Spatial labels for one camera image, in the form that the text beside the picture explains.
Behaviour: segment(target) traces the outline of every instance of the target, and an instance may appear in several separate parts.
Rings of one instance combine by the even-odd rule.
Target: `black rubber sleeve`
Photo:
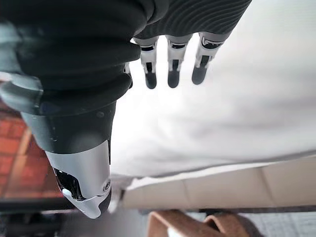
[[[38,145],[71,154],[111,139],[115,101],[131,85],[130,43],[168,0],[2,0],[3,101],[21,111]]]

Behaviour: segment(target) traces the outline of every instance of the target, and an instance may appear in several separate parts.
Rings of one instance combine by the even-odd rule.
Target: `robotic finger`
[[[214,59],[223,41],[213,41],[212,34],[206,32],[199,34],[200,40],[197,48],[196,62],[192,74],[192,82],[195,85],[204,81],[209,63]]]

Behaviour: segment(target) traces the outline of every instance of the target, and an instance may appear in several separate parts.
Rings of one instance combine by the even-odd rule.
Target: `metal screw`
[[[110,188],[111,182],[108,181],[106,185],[103,187],[103,191],[106,192]]]

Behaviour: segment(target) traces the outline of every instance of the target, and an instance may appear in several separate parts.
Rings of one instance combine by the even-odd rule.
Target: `white cloth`
[[[315,8],[314,0],[254,0],[198,86],[198,36],[175,89],[160,37],[154,90],[140,62],[130,64],[134,86],[117,103],[112,172],[164,175],[316,150]]]

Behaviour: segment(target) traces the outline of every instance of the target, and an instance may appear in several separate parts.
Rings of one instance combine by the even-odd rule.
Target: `brown leather strap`
[[[208,216],[201,223],[176,210],[152,212],[147,237],[168,237],[168,228],[183,237],[249,237],[234,214]]]
[[[249,234],[234,214],[210,215],[204,220],[204,223],[210,227],[216,227],[220,233],[228,237],[249,237]]]

